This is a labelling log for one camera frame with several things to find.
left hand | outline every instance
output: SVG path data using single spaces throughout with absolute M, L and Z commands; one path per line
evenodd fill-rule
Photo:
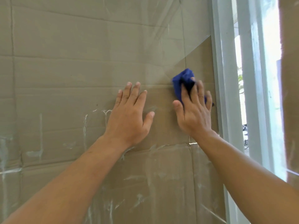
M 124 150 L 138 144 L 148 135 L 155 115 L 154 112 L 149 112 L 144 121 L 142 120 L 147 91 L 139 95 L 139 82 L 133 87 L 132 92 L 131 88 L 132 83 L 128 82 L 124 91 L 118 91 L 103 135 Z

blue rag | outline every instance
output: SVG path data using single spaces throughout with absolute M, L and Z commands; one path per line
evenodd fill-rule
M 187 68 L 178 75 L 174 76 L 172 79 L 173 87 L 174 87 L 174 93 L 176 94 L 176 97 L 179 101 L 182 102 L 182 91 L 181 91 L 181 84 L 183 83 L 185 88 L 188 91 L 188 94 L 190 96 L 190 92 L 192 87 L 194 86 L 195 82 L 191 79 L 191 77 L 194 77 L 193 72 Z M 204 103 L 207 103 L 206 96 L 204 97 Z

human arm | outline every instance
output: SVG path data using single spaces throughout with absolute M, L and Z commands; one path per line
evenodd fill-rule
M 197 82 L 191 98 L 182 88 L 182 104 L 174 101 L 178 124 L 211 160 L 232 198 L 252 224 L 299 222 L 299 192 L 211 130 L 212 98 Z
M 122 153 L 148 134 L 154 112 L 142 120 L 147 92 L 119 91 L 105 134 L 58 177 L 10 215 L 3 224 L 82 223 L 103 179 Z

human hand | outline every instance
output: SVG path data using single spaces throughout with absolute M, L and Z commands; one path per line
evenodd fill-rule
M 144 121 L 142 120 L 147 91 L 139 95 L 139 82 L 136 83 L 132 92 L 131 88 L 132 83 L 128 82 L 124 91 L 118 91 L 103 135 L 109 141 L 116 142 L 124 150 L 138 144 L 148 135 L 155 115 L 154 112 L 149 112 Z
M 199 143 L 201 139 L 214 132 L 211 129 L 212 96 L 210 91 L 206 92 L 207 103 L 205 104 L 204 86 L 202 81 L 198 81 L 194 84 L 190 97 L 182 84 L 184 107 L 178 100 L 175 100 L 173 105 L 180 128 Z

cleaning cloth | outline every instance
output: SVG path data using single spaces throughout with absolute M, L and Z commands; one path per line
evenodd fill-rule
M 172 79 L 173 87 L 174 87 L 174 93 L 176 94 L 176 97 L 179 101 L 182 102 L 182 91 L 181 91 L 181 84 L 183 83 L 185 88 L 188 91 L 188 94 L 190 96 L 190 92 L 192 87 L 194 86 L 195 82 L 191 79 L 191 77 L 194 77 L 193 72 L 187 68 L 178 75 L 174 76 Z M 207 103 L 206 96 L 204 97 L 204 103 Z

